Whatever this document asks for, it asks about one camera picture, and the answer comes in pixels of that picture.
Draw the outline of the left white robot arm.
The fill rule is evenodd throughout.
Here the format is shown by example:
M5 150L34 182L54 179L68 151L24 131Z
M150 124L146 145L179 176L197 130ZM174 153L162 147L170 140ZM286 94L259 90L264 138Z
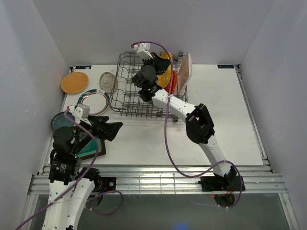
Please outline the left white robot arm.
M44 230L77 229L83 209L92 192L108 192L113 188L95 168L82 168L79 153L91 142L112 141L122 122L108 122L107 116L89 116L77 126L59 127L53 134L50 154L49 199Z

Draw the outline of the yellow dotted scalloped plate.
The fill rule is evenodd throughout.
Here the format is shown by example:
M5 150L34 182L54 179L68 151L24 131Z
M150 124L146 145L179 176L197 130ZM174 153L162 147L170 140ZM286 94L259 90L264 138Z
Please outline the yellow dotted scalloped plate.
M163 51L161 53L161 58L162 59L169 59L169 56L168 56L168 54L165 51ZM163 74L158 75L157 84L159 86L161 86L162 88L165 88L169 84L169 82L170 82L171 73L172 73L171 72L171 66L169 65L167 70Z

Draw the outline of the white rectangular plate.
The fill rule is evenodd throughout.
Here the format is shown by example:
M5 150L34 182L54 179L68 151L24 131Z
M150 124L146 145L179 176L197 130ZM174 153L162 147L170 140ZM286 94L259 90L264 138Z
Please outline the white rectangular plate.
M177 95L180 95L187 86L192 76L192 58L189 52L185 54L184 60L177 73Z

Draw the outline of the orange round plate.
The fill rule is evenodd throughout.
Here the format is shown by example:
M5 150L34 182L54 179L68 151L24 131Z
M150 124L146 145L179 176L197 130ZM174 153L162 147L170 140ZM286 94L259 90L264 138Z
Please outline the orange round plate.
M171 94L174 94L176 85L177 85L177 72L173 70Z

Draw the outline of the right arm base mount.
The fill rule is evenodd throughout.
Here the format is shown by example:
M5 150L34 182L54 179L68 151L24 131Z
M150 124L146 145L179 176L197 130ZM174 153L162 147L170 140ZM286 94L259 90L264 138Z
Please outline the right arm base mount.
M242 176L235 176L234 179L230 181L220 179L216 176L204 176L201 177L198 181L201 185L201 190L203 192L212 192L212 191L245 191L245 185Z

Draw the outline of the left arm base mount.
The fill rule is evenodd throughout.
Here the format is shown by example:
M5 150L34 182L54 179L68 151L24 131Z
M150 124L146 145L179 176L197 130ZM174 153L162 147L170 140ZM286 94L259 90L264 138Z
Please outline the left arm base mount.
M98 177L93 179L94 193L106 192L116 190L117 178L116 177Z

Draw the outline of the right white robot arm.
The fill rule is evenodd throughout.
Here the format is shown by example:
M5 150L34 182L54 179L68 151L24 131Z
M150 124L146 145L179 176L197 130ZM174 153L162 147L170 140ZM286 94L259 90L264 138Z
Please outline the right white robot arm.
M202 191L244 191L242 176L226 159L217 143L214 123L207 107L203 104L192 105L171 96L157 84L157 76L170 65L168 59L162 59L152 52L142 61L143 66L132 78L134 85L140 88L141 99L181 119L186 125L188 138L201 147L212 165L213 176L198 175Z

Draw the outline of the white plate green rim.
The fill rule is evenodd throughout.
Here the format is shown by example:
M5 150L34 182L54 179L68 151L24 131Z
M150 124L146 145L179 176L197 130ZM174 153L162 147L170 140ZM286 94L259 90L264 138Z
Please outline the white plate green rim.
M91 89L79 97L77 104L89 106L89 115L100 115L108 109L109 100L110 96L107 92L100 89Z

